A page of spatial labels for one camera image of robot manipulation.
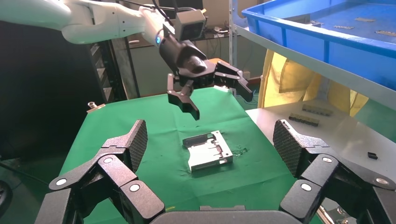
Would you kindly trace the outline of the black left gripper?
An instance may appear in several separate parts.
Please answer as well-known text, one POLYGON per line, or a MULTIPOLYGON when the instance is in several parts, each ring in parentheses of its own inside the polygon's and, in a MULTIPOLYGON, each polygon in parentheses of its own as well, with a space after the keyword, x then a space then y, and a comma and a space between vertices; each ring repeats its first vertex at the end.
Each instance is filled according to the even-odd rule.
POLYGON ((200 119, 200 112, 190 98, 194 88, 204 88, 214 83, 235 89, 245 101, 252 101, 253 92, 248 88, 248 81, 241 70, 222 61, 217 64, 210 62, 191 41, 179 42, 172 35, 166 36, 159 45, 159 53, 176 75, 167 75, 168 102, 191 114, 195 120, 200 119), (180 92, 174 90, 174 83, 178 81, 183 86, 180 92))

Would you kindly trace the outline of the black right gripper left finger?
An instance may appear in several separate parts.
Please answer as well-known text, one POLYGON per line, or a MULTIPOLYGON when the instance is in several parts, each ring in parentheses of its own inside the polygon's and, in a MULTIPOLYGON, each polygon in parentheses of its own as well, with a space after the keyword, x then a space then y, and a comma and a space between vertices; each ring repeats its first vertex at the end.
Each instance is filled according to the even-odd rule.
POLYGON ((92 159, 50 182, 35 222, 82 224, 104 200, 110 200, 129 224, 152 222, 165 206, 136 174, 147 142, 142 119, 125 135, 107 139, 92 159))

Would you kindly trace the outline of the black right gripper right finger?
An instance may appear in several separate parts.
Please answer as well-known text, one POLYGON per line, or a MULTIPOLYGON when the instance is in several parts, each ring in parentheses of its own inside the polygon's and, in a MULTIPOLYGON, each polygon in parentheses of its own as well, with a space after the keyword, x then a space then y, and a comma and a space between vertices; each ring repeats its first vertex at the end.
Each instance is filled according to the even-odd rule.
POLYGON ((298 133, 286 120, 275 122, 273 145, 296 182, 280 203, 309 223, 323 200, 335 201, 359 224, 396 221, 396 184, 337 154, 322 139, 298 133))

